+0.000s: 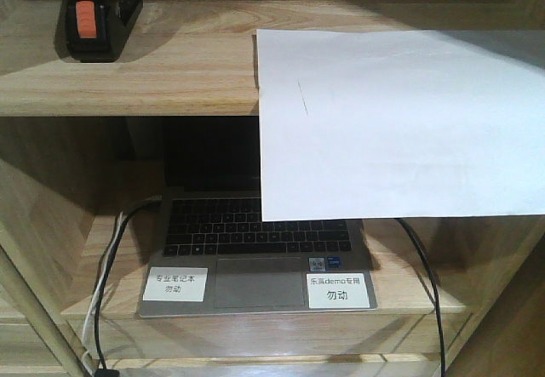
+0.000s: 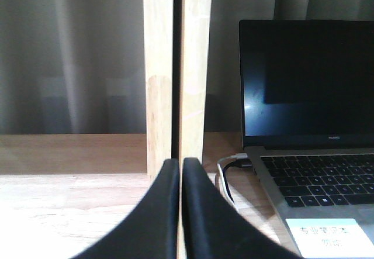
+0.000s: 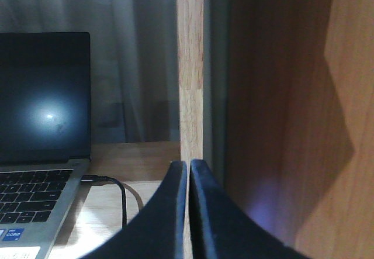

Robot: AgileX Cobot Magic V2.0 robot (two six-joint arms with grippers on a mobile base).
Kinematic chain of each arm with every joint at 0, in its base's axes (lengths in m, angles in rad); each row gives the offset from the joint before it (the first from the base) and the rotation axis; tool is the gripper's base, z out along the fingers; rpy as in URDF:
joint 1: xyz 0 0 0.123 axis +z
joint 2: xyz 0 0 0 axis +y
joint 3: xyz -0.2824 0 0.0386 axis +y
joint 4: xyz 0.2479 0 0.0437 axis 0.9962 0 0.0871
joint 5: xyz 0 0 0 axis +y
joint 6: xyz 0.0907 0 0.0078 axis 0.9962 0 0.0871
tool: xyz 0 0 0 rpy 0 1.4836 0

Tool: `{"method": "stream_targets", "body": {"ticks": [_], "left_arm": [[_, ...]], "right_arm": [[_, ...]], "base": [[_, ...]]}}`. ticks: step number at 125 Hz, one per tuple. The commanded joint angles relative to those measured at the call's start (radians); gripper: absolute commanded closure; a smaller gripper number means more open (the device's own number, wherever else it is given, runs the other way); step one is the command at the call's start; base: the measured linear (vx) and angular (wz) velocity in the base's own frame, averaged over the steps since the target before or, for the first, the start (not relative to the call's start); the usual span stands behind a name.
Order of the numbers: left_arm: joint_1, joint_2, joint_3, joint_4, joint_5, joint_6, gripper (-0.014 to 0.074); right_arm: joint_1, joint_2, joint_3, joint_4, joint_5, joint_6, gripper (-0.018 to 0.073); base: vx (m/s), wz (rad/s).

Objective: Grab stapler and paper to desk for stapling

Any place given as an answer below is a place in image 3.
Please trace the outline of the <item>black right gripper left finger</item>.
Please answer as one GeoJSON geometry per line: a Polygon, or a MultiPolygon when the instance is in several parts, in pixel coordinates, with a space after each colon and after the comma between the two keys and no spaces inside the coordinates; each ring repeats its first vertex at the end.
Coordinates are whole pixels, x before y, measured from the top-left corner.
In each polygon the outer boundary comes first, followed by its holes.
{"type": "Polygon", "coordinates": [[[83,258],[183,258],[187,166],[173,161],[129,224],[83,258]]]}

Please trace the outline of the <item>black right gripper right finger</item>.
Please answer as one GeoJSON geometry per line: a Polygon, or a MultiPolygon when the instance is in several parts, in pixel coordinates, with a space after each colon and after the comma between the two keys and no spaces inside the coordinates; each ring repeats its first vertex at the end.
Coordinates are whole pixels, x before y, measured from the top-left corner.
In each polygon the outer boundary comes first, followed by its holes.
{"type": "Polygon", "coordinates": [[[194,258],[304,258],[250,219],[204,160],[191,161],[189,218],[194,258]]]}

